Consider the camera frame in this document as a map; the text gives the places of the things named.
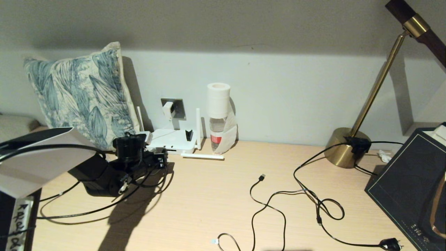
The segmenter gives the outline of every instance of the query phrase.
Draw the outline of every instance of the black cable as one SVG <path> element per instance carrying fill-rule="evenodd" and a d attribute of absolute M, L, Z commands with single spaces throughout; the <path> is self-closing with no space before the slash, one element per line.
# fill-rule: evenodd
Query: black cable
<path fill-rule="evenodd" d="M 156 192 L 155 194 L 162 194 L 170 186 L 170 183 L 172 182 L 172 179 L 173 179 L 173 174 L 174 174 L 174 171 L 172 170 L 172 174 L 170 175 L 169 182 L 167 182 L 166 187 L 164 187 L 164 184 L 165 184 L 165 181 L 166 181 L 166 178 L 167 178 L 167 168 L 166 168 L 166 173 L 164 174 L 164 179 L 163 179 L 164 182 L 161 185 L 161 187 L 158 190 L 158 192 Z"/>
<path fill-rule="evenodd" d="M 146 176 L 145 178 L 142 180 L 141 183 L 144 183 L 144 181 L 150 176 L 150 173 L 153 172 L 155 169 L 152 169 Z M 77 216 L 83 216 L 83 215 L 88 215 L 88 214 L 92 214 L 92 213 L 97 213 L 99 211 L 108 209 L 110 207 L 113 207 L 121 202 L 123 202 L 124 200 L 126 200 L 127 198 L 129 198 L 131 195 L 133 195 L 138 189 L 140 188 L 140 184 L 138 184 L 136 186 L 136 188 L 131 191 L 128 195 L 124 196 L 122 199 L 120 199 L 119 201 L 112 203 L 108 206 L 102 207 L 100 209 L 96 209 L 93 211 L 89 211 L 89 212 L 85 212 L 85 213 L 77 213 L 77 214 L 70 214 L 70 215 L 58 215 L 58 216 L 48 216 L 48 217 L 37 217 L 37 219 L 39 220 L 50 220 L 50 219 L 60 219 L 60 218 L 71 218 L 71 217 L 77 217 Z"/>
<path fill-rule="evenodd" d="M 252 189 L 253 189 L 257 184 L 259 184 L 259 183 L 263 180 L 263 178 L 264 178 L 264 175 L 262 175 L 262 176 L 259 178 L 259 180 L 258 180 L 256 183 L 254 183 L 254 184 L 251 186 L 251 188 L 249 189 L 249 195 L 251 196 L 251 198 L 252 198 L 255 202 L 264 205 L 264 207 L 263 207 L 262 209 L 260 209 L 259 211 L 255 212 L 255 213 L 253 214 L 252 218 L 251 218 L 251 228 L 252 228 L 252 238 L 253 238 L 252 251 L 254 251 L 255 248 L 256 248 L 256 232 L 255 232 L 255 230 L 254 230 L 254 217 L 255 217 L 257 214 L 259 214 L 260 212 L 262 212 L 263 210 L 265 210 L 267 207 L 276 210 L 276 211 L 279 212 L 279 213 L 283 216 L 283 218 L 284 218 L 284 227 L 283 227 L 283 248 L 282 248 L 282 251 L 284 251 L 284 250 L 285 250 L 286 217 L 285 217 L 285 214 L 283 214 L 282 211 L 280 211 L 280 210 L 278 210 L 278 209 L 276 209 L 276 208 L 270 206 L 269 203 L 270 203 L 271 199 L 272 199 L 275 195 L 277 195 L 277 194 L 297 195 L 297 194 L 301 194 L 300 192 L 305 191 L 305 189 L 300 189 L 300 190 L 296 190 L 296 191 L 278 191 L 278 192 L 273 193 L 273 194 L 269 197 L 267 203 L 263 203 L 263 202 L 261 202 L 261 201 L 256 200 L 256 199 L 252 196 Z M 220 237 L 223 236 L 223 235 L 227 235 L 227 236 L 231 237 L 231 239 L 234 241 L 235 245 L 237 246 L 237 248 L 238 248 L 239 251 L 240 251 L 240 247 L 239 247 L 237 241 L 235 240 L 235 238 L 234 238 L 232 235 L 230 235 L 230 234 L 228 234 L 228 233 L 222 233 L 222 234 L 220 234 L 220 235 L 217 237 L 217 240 L 218 240 L 217 245 L 218 245 L 218 247 L 219 247 L 219 249 L 220 249 L 221 251 L 224 251 L 224 250 L 222 249 L 222 247 L 220 246 Z"/>
<path fill-rule="evenodd" d="M 395 142 L 395 141 L 372 141 L 370 143 L 387 143 L 387 144 L 398 144 L 398 145 L 404 145 L 404 143 Z"/>
<path fill-rule="evenodd" d="M 164 175 L 164 176 L 161 178 L 161 181 L 158 182 L 158 184 L 154 184 L 154 185 L 145 185 L 145 184 L 142 184 L 142 182 L 141 182 L 141 183 L 138 183 L 138 182 L 136 182 L 135 180 L 132 181 L 132 184 L 134 184 L 134 185 L 138 185 L 138 184 L 139 184 L 139 186 L 141 186 L 142 188 L 155 188 L 155 187 L 161 185 L 162 183 L 164 183 L 164 179 L 166 178 L 166 176 L 167 176 L 167 175 Z"/>
<path fill-rule="evenodd" d="M 59 197 L 59 196 L 61 196 L 61 195 L 64 195 L 64 194 L 66 194 L 67 192 L 69 192 L 71 189 L 73 189 L 73 188 L 75 188 L 77 185 L 79 185 L 79 183 L 81 183 L 81 182 L 78 181 L 78 182 L 76 182 L 73 186 L 71 186 L 69 189 L 67 189 L 67 190 L 65 190 L 65 191 L 63 191 L 63 192 L 61 192 L 61 193 L 59 193 L 59 194 L 50 196 L 50 197 L 48 197 L 48 198 L 41 199 L 39 202 L 43 202 L 43 201 L 47 201 L 47 200 L 51 200 L 52 198 L 56 198 L 56 197 Z"/>
<path fill-rule="evenodd" d="M 390 144 L 401 144 L 401 145 L 403 145 L 402 143 L 399 143 L 399 142 L 391 142 L 391 141 L 373 141 L 373 142 L 371 142 L 371 143 L 390 143 Z M 330 146 L 330 147 L 328 147 L 328 148 L 326 148 L 326 149 L 320 151 L 319 153 L 317 153 L 316 155 L 314 155 L 313 157 L 311 157 L 311 158 L 308 159 L 307 161 L 305 161 L 302 165 L 298 166 L 298 167 L 294 170 L 294 173 L 293 173 L 294 179 L 297 181 L 297 183 L 300 185 L 300 187 L 302 187 L 303 189 L 307 189 L 307 191 L 311 194 L 311 196 L 312 196 L 314 199 L 316 199 L 316 200 L 318 201 L 318 203 L 317 203 L 317 205 L 316 205 L 316 220 L 317 220 L 318 224 L 322 227 L 322 229 L 325 231 L 325 233 L 326 233 L 328 236 L 330 236 L 332 239 L 334 239 L 334 240 L 336 240 L 336 241 L 338 241 L 338 242 L 340 242 L 340 243 L 343 243 L 343 244 L 346 244 L 346 245 L 350 245 L 350 246 L 357 246 L 357 247 L 381 247 L 381 248 L 383 248 L 383 246 L 382 246 L 381 244 L 356 244 L 356 243 L 348 243 L 348 242 L 341 241 L 341 240 L 335 238 L 333 235 L 331 235 L 331 234 L 327 231 L 327 229 L 324 227 L 324 225 L 323 225 L 323 223 L 322 223 L 322 218 L 321 218 L 321 216 L 320 216 L 320 209 L 323 207 L 322 210 L 323 210 L 323 211 L 324 211 L 330 218 L 332 218 L 332 219 L 334 219 L 334 220 L 342 220 L 342 219 L 344 218 L 344 216 L 345 216 L 345 211 L 344 211 L 343 207 L 341 206 L 341 204 L 340 204 L 339 202 L 337 202 L 337 201 L 335 201 L 335 200 L 333 200 L 333 199 L 330 199 L 330 198 L 320 200 L 320 199 L 316 196 L 316 194 L 315 194 L 314 192 L 312 192 L 311 190 L 308 190 L 308 188 L 307 188 L 307 187 L 306 187 L 306 186 L 305 186 L 305 185 L 304 185 L 304 184 L 303 184 L 303 183 L 296 177 L 296 172 L 297 172 L 300 168 L 302 168 L 303 166 L 305 166 L 308 162 L 310 162 L 311 160 L 313 160 L 314 158 L 316 158 L 317 156 L 319 156 L 319 155 L 322 154 L 323 152 L 325 152 L 325 151 L 327 151 L 327 150 L 329 150 L 329 149 L 331 149 L 331 148 L 333 148 L 333 147 L 335 147 L 335 146 L 344 145 L 344 144 L 347 144 L 347 143 L 339 143 L 339 144 L 336 144 L 336 145 L 332 145 L 332 146 Z M 342 216 L 341 216 L 340 218 L 335 218 L 335 217 L 333 217 L 333 216 L 331 215 L 331 213 L 329 212 L 328 208 L 324 205 L 324 202 L 325 202 L 325 201 L 330 201 L 330 202 L 332 202 L 332 203 L 335 203 L 335 204 L 341 209 Z"/>
<path fill-rule="evenodd" d="M 364 168 L 358 166 L 357 164 L 355 164 L 355 168 L 357 168 L 357 170 L 360 170 L 360 171 L 362 171 L 362 172 L 365 172 L 365 173 L 368 174 L 368 175 L 375 175 L 375 176 L 378 176 L 378 174 L 376 174 L 376 173 L 374 173 L 374 172 L 371 172 L 371 171 L 369 171 L 369 170 L 367 170 L 367 169 L 364 169 Z"/>
<path fill-rule="evenodd" d="M 95 151 L 95 152 L 101 154 L 102 158 L 105 159 L 105 152 L 102 151 L 101 149 L 98 149 L 93 146 L 84 146 L 84 145 L 76 145 L 76 144 L 51 144 L 51 145 L 42 145 L 42 146 L 30 146 L 30 147 L 17 149 L 14 152 L 10 152 L 8 154 L 1 156 L 0 163 L 7 159 L 10 159 L 16 155 L 19 155 L 19 154 L 23 154 L 23 153 L 27 153 L 27 152 L 31 152 L 31 151 L 39 151 L 39 150 L 46 150 L 46 149 L 58 149 L 58 148 L 79 148 L 79 149 L 91 150 L 91 151 Z"/>
<path fill-rule="evenodd" d="M 10 233 L 10 234 L 7 234 L 7 235 L 0 235 L 0 239 L 8 238 L 8 237 L 15 236 L 15 235 L 19 235 L 19 234 L 28 232 L 29 230 L 32 230 L 32 229 L 34 229 L 34 228 L 36 228 L 36 227 L 35 227 L 35 226 L 32 226 L 32 227 L 29 227 L 29 228 L 27 228 L 27 229 L 25 229 L 25 230 L 22 230 L 22 231 L 13 232 L 13 233 Z"/>

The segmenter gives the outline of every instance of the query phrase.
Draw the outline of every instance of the gold trim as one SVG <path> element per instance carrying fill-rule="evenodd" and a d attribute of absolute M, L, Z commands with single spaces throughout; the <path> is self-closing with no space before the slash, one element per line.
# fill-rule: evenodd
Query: gold trim
<path fill-rule="evenodd" d="M 331 138 L 328 141 L 326 148 L 335 144 L 345 143 L 346 142 L 345 137 L 349 135 L 350 135 L 350 128 L 347 127 L 337 128 L 331 135 Z M 357 131 L 356 135 L 359 138 L 366 138 L 370 141 L 370 138 L 361 131 Z M 351 152 L 352 149 L 353 148 L 350 145 L 340 145 L 325 151 L 324 154 L 328 161 L 330 161 L 332 164 L 338 167 L 354 168 L 355 163 L 358 164 L 365 153 L 363 153 L 361 156 L 355 156 Z"/>
<path fill-rule="evenodd" d="M 350 136 L 355 137 L 356 133 L 359 131 L 359 128 L 362 124 L 362 122 L 365 119 L 365 116 L 367 115 L 370 107 L 372 106 L 373 101 L 375 100 L 376 95 L 378 95 L 378 91 L 381 88 L 381 85 L 384 82 L 384 79 L 387 76 L 387 73 L 390 70 L 390 67 L 392 66 L 393 60 L 396 57 L 396 54 L 398 53 L 401 45 L 403 44 L 404 38 L 409 35 L 409 31 L 405 30 L 402 34 L 400 34 L 393 44 L 392 50 L 390 50 L 390 54 L 387 57 L 387 62 L 384 65 L 383 70 L 380 72 L 378 80 L 375 82 L 375 84 L 372 87 L 372 90 L 370 91 L 370 94 L 368 95 L 367 101 L 364 103 L 364 106 L 361 109 L 361 112 L 358 115 L 358 118 L 356 119 L 353 127 L 350 131 Z"/>
<path fill-rule="evenodd" d="M 421 36 L 424 32 L 430 29 L 426 21 L 424 21 L 424 19 L 418 14 L 415 14 L 412 18 L 407 20 L 403 24 L 403 27 L 409 31 L 411 36 L 414 38 Z"/>
<path fill-rule="evenodd" d="M 435 192 L 435 197 L 434 197 L 434 201 L 432 202 L 432 210 L 430 212 L 429 222 L 430 222 L 430 227 L 432 228 L 432 231 L 434 233 L 436 233 L 437 235 L 446 239 L 446 234 L 440 232 L 440 230 L 438 230 L 438 228 L 435 226 L 435 215 L 437 214 L 438 201 L 440 200 L 440 196 L 442 194 L 445 182 L 446 182 L 446 173 L 443 175 L 442 180 L 438 184 L 437 191 Z"/>

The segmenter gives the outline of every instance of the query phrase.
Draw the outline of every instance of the white plug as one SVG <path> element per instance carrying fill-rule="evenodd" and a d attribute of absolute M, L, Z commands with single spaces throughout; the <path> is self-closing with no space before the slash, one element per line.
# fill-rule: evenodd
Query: white plug
<path fill-rule="evenodd" d="M 152 138 L 153 138 L 153 134 L 149 131 L 142 131 L 140 132 L 140 134 L 145 134 L 145 143 L 150 145 L 150 143 L 152 142 Z"/>
<path fill-rule="evenodd" d="M 172 107 L 173 107 L 173 102 L 171 102 L 171 101 L 166 102 L 163 106 L 164 116 L 168 120 L 172 120 L 172 118 L 175 116 L 175 110 L 172 111 Z"/>

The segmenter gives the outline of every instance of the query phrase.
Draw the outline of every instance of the handwritten label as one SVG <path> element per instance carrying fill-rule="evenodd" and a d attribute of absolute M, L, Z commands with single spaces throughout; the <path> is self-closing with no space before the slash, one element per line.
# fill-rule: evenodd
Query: handwritten label
<path fill-rule="evenodd" d="M 31 209 L 33 207 L 33 197 L 25 197 L 16 199 L 14 211 L 12 214 L 11 225 L 9 227 L 10 233 L 23 231 L 28 227 L 29 218 L 31 216 Z M 10 236 L 8 244 L 6 245 L 9 251 L 23 251 L 25 249 L 26 232 Z"/>

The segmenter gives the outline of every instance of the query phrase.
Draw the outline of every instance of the white paper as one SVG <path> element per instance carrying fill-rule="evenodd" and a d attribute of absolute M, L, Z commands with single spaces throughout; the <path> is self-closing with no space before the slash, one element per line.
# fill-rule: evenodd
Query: white paper
<path fill-rule="evenodd" d="M 237 120 L 235 119 L 234 111 L 231 105 L 228 103 L 228 115 L 226 118 L 226 123 L 223 128 L 223 135 L 219 146 L 215 150 L 215 153 L 222 154 L 227 152 L 235 143 L 235 138 L 237 137 Z"/>
<path fill-rule="evenodd" d="M 26 230 L 28 228 L 29 218 L 31 217 L 31 209 L 33 208 L 34 197 L 29 196 L 17 199 L 14 205 L 11 225 L 9 233 L 15 233 Z M 23 251 L 25 249 L 26 233 L 21 233 L 8 237 L 6 250 Z"/>
<path fill-rule="evenodd" d="M 389 163 L 390 160 L 392 159 L 392 158 L 388 155 L 388 153 L 386 153 L 386 152 L 383 151 L 383 150 L 380 150 L 380 151 L 378 152 L 378 156 L 381 158 L 381 161 L 384 162 L 384 163 Z"/>

